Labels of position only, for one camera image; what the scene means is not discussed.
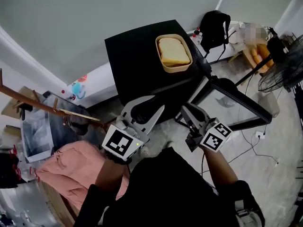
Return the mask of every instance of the black cable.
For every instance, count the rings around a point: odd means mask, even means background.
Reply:
[[[279,164],[278,162],[277,162],[277,160],[276,159],[274,159],[274,157],[273,156],[268,156],[268,155],[260,155],[260,154],[257,154],[256,153],[256,151],[255,151],[255,149],[254,148],[252,148],[252,150],[255,152],[255,154],[256,154],[256,156],[258,156],[258,157],[268,157],[268,158],[273,158],[273,160],[277,163],[277,164]]]
[[[248,86],[249,86],[249,84],[250,84],[250,80],[248,81],[248,84],[247,84],[247,87],[246,87],[246,90],[245,90],[245,95],[246,95],[246,93],[247,93],[247,89],[248,89]]]
[[[228,38],[230,38],[234,33],[236,33],[237,32],[237,30],[235,30],[235,31],[233,31],[229,36],[228,36]]]
[[[202,164],[201,164],[201,176],[203,175],[203,161],[204,161],[205,153],[203,152],[202,156]]]
[[[248,140],[245,138],[245,136],[244,136],[244,134],[243,134],[243,131],[241,131],[241,133],[242,133],[242,135],[243,135],[245,141],[246,141],[247,143],[249,143],[249,144],[252,146],[252,143],[248,142]]]
[[[278,101],[278,98],[279,98],[280,94],[282,93],[282,90],[283,90],[283,88],[281,89],[281,91],[280,91],[278,97],[276,98],[277,101]]]
[[[242,152],[241,154],[239,154],[237,157],[235,157],[234,159],[232,159],[231,161],[229,161],[228,162],[228,164],[229,163],[231,163],[232,161],[234,161],[235,159],[237,159],[238,157],[240,157],[240,156],[242,156],[243,154],[245,154],[246,152],[248,152],[248,151],[250,151],[251,149],[253,149],[258,143],[259,143],[259,141],[260,141],[260,137],[259,137],[259,140],[257,141],[257,143],[253,146],[251,143],[249,143],[248,141],[248,143],[251,145],[251,147],[248,149],[248,150],[246,150],[246,151],[244,151],[244,152]]]
[[[225,44],[223,44],[223,45],[224,45],[224,50],[223,50],[223,52],[221,53],[221,55],[219,56],[219,58],[216,60],[216,62],[215,62],[215,63],[217,63],[217,62],[218,62],[218,60],[221,58],[221,56],[224,54],[224,52],[225,52],[225,50],[226,50]]]

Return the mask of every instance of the black metal frame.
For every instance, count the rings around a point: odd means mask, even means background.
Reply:
[[[244,130],[271,123],[272,115],[255,101],[247,97],[245,94],[241,93],[236,88],[235,84],[229,79],[218,79],[217,77],[212,77],[211,80],[209,80],[206,85],[200,90],[200,92],[192,100],[191,103],[198,105],[214,90],[217,90],[220,93],[228,96],[256,115],[254,118],[228,125],[231,130]],[[176,121],[180,122],[181,119],[182,116],[180,115]]]
[[[193,62],[196,63],[196,66],[199,68],[199,71],[202,75],[202,80],[206,77],[208,79],[208,82],[195,96],[191,103],[198,105],[214,90],[217,90],[222,94],[228,96],[238,104],[247,108],[249,111],[256,115],[256,117],[254,118],[228,125],[231,130],[244,130],[271,123],[272,115],[264,108],[262,108],[259,104],[257,104],[255,101],[253,101],[237,89],[237,86],[240,83],[244,82],[247,78],[249,78],[252,74],[256,73],[256,71],[258,71],[267,62],[269,62],[272,59],[271,55],[261,61],[251,72],[249,72],[246,76],[244,76],[241,80],[234,84],[229,79],[219,79],[216,76],[212,76],[212,68],[209,65],[208,61],[202,56],[196,46],[193,46],[193,49],[196,50],[195,53],[193,53]],[[176,118],[176,121],[182,125],[185,125],[181,122],[182,118],[182,115],[179,115],[179,117]]]

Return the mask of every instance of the wooden stick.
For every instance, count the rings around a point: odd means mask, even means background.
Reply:
[[[12,106],[13,109],[15,108],[19,108],[21,105],[23,105],[24,103],[23,102],[19,102],[19,103],[16,103],[15,105]]]
[[[37,95],[37,93],[36,93],[36,91],[35,90],[33,90],[33,94],[34,94],[34,96],[35,96],[35,99],[37,100],[37,102],[41,102],[40,101],[40,99],[39,99],[39,97],[38,97],[38,95]]]
[[[53,113],[57,116],[61,116],[61,117],[64,117],[66,114],[64,112],[61,112],[61,111],[55,111],[53,110],[52,107],[49,107],[47,105],[44,105],[40,102],[37,102],[27,96],[24,96],[18,92],[15,92],[14,90],[6,87],[5,85],[2,85],[0,87],[0,92],[18,100],[18,101],[21,101],[21,102],[24,102],[25,104],[29,104],[29,105],[32,105],[33,107],[36,107],[36,108],[39,108],[39,109],[42,109],[44,111],[47,111],[47,112],[50,112],[50,113]]]
[[[69,114],[69,115],[75,115],[75,116],[79,116],[79,117],[82,117],[82,118],[91,119],[91,120],[94,120],[94,121],[100,121],[100,119],[93,118],[93,117],[90,117],[90,116],[86,116],[86,115],[83,115],[83,114],[80,114],[80,113],[71,112],[71,111],[68,111],[68,110],[65,110],[65,109],[61,109],[61,108],[59,110],[62,111],[62,112],[65,112],[66,114]]]
[[[53,103],[53,109],[56,110],[57,109],[57,103],[58,103],[58,98],[55,98],[55,101]]]

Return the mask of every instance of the electric fan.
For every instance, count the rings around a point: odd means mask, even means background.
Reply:
[[[258,90],[271,92],[283,87],[290,88],[303,79],[303,35],[297,38],[288,48],[289,53],[263,74],[258,83]]]

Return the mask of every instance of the black shirt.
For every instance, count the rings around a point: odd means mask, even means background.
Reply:
[[[164,149],[134,168],[125,195],[117,201],[92,184],[74,226],[96,226],[107,206],[104,226],[238,226],[238,200],[265,225],[246,182],[217,190],[219,195],[173,148]]]

